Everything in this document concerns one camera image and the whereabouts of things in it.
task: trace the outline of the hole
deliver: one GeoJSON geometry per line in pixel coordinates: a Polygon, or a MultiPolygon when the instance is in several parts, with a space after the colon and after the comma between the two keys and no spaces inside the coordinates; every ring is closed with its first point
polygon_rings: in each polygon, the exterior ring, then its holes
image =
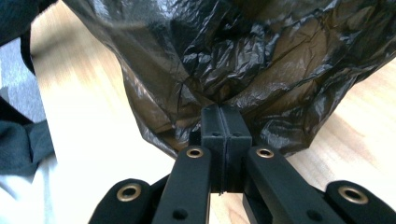
{"type": "Polygon", "coordinates": [[[234,137],[240,137],[240,136],[242,136],[242,134],[241,133],[233,133],[233,136],[234,137]]]}
{"type": "Polygon", "coordinates": [[[117,198],[121,202],[130,202],[134,199],[138,198],[140,193],[142,192],[142,188],[138,184],[127,184],[124,187],[120,188],[117,192],[117,198]]]}
{"type": "Polygon", "coordinates": [[[338,189],[338,193],[351,203],[365,204],[369,202],[367,196],[358,189],[343,186],[338,189]]]}
{"type": "Polygon", "coordinates": [[[124,197],[131,197],[134,194],[136,194],[136,189],[126,189],[123,193],[122,196],[124,197]]]}
{"type": "Polygon", "coordinates": [[[256,151],[257,155],[263,158],[273,158],[274,157],[274,152],[269,150],[269,149],[257,149],[256,151]]]}
{"type": "Polygon", "coordinates": [[[187,218],[189,214],[187,213],[186,210],[179,208],[177,210],[174,211],[173,213],[173,218],[177,219],[177,220],[184,220],[187,218]]]}
{"type": "Polygon", "coordinates": [[[315,210],[308,210],[306,211],[306,214],[313,221],[320,222],[321,220],[323,220],[323,216],[315,210]]]}
{"type": "Polygon", "coordinates": [[[204,156],[204,152],[200,148],[192,148],[187,151],[187,156],[190,158],[200,158],[204,156]]]}
{"type": "Polygon", "coordinates": [[[199,154],[201,154],[201,152],[200,152],[199,150],[192,150],[192,151],[190,152],[190,154],[191,154],[192,156],[199,156],[199,154]]]}

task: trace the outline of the brass grommet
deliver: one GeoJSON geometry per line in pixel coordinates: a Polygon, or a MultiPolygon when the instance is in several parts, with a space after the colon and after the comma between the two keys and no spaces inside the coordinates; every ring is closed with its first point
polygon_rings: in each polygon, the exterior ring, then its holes
{"type": "Polygon", "coordinates": [[[200,158],[204,156],[204,152],[200,148],[192,148],[187,150],[187,156],[190,158],[200,158]]]}
{"type": "Polygon", "coordinates": [[[120,188],[117,192],[117,198],[121,202],[130,202],[139,197],[140,193],[142,192],[142,187],[138,184],[127,184],[124,187],[120,188]]]}
{"type": "Polygon", "coordinates": [[[259,148],[256,150],[258,156],[269,159],[274,157],[274,152],[270,149],[259,148]]]}
{"type": "Polygon", "coordinates": [[[369,202],[369,199],[363,192],[349,186],[340,187],[338,193],[351,203],[366,204],[369,202]]]}

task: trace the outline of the black fabric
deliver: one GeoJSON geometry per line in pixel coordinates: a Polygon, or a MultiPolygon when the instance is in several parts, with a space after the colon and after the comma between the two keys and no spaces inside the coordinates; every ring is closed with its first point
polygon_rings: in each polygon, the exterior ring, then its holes
{"type": "Polygon", "coordinates": [[[46,121],[22,126],[0,120],[0,175],[32,175],[53,152],[46,121]]]}
{"type": "Polygon", "coordinates": [[[35,17],[57,0],[2,0],[0,1],[0,46],[21,38],[21,56],[34,74],[30,53],[30,28],[35,17]]]}

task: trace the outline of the black plastic bag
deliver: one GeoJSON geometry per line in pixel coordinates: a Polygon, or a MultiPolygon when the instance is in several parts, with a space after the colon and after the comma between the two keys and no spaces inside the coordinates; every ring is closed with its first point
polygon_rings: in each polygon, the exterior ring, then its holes
{"type": "Polygon", "coordinates": [[[116,54],[142,136],[171,156],[214,103],[239,108],[257,144],[309,147],[396,55],[394,1],[64,1],[116,54]]]}

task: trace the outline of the trash bag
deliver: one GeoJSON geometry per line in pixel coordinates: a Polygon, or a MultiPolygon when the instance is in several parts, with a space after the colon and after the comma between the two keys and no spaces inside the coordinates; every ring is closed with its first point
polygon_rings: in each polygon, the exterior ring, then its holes
{"type": "Polygon", "coordinates": [[[174,157],[211,104],[237,107],[256,144],[307,148],[396,55],[394,1],[64,1],[116,54],[143,138],[174,157]]]}

